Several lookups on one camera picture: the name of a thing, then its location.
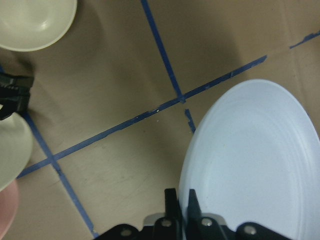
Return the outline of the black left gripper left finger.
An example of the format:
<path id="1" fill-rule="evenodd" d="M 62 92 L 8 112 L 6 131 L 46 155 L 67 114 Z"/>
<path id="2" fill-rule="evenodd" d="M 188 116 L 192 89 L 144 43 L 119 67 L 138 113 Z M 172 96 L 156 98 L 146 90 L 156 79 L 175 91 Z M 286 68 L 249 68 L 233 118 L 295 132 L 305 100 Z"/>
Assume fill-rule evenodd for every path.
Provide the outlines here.
<path id="1" fill-rule="evenodd" d="M 165 213 L 164 220 L 166 222 L 176 222 L 181 225 L 182 214 L 179 200 L 177 198 L 177 192 L 175 188 L 166 188 L 164 190 L 164 200 L 165 200 Z"/>

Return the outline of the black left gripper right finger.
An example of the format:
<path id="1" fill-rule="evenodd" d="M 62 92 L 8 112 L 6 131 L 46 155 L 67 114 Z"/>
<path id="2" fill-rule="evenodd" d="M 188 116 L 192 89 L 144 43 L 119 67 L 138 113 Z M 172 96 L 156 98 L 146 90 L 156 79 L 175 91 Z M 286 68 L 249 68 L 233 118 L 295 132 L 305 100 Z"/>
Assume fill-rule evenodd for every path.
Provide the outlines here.
<path id="1" fill-rule="evenodd" d="M 189 190 L 188 206 L 187 206 L 187 222 L 199 221 L 203 218 L 203 213 L 194 189 Z"/>

